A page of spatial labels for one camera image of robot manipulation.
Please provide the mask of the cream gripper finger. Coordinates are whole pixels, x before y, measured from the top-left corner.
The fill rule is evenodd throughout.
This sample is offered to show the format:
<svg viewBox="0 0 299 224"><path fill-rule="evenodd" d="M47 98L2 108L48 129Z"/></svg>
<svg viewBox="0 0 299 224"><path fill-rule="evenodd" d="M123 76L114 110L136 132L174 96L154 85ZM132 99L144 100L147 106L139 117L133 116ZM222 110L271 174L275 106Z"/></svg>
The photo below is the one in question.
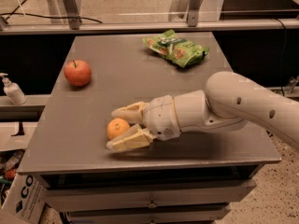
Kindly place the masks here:
<svg viewBox="0 0 299 224"><path fill-rule="evenodd" d="M133 125L123 134L107 142L107 147L114 151L126 151L149 146L154 135L148 128L142 128L139 124Z"/></svg>
<svg viewBox="0 0 299 224"><path fill-rule="evenodd" d="M115 109L111 116L116 119L124 119L129 124L144 124L144 111L148 103L137 102Z"/></svg>

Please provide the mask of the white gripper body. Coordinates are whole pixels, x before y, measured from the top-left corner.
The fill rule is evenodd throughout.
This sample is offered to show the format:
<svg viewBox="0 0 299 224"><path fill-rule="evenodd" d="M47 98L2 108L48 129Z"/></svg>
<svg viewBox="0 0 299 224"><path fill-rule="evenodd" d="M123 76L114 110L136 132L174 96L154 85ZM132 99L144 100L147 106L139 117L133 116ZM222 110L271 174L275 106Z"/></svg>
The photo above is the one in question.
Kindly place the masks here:
<svg viewBox="0 0 299 224"><path fill-rule="evenodd" d="M180 136L174 100L170 95L155 98L144 111L144 125L155 138L165 141Z"/></svg>

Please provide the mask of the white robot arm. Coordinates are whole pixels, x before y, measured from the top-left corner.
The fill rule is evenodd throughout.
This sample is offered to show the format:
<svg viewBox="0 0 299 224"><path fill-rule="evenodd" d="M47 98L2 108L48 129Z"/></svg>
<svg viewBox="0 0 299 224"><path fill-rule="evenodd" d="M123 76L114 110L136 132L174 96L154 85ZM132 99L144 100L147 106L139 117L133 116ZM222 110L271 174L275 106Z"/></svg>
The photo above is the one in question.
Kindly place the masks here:
<svg viewBox="0 0 299 224"><path fill-rule="evenodd" d="M123 106L112 117L132 125L107 142L115 151L146 147L155 139L165 141L187 132L235 131L249 121L299 148L299 102L233 72L213 74L203 91Z"/></svg>

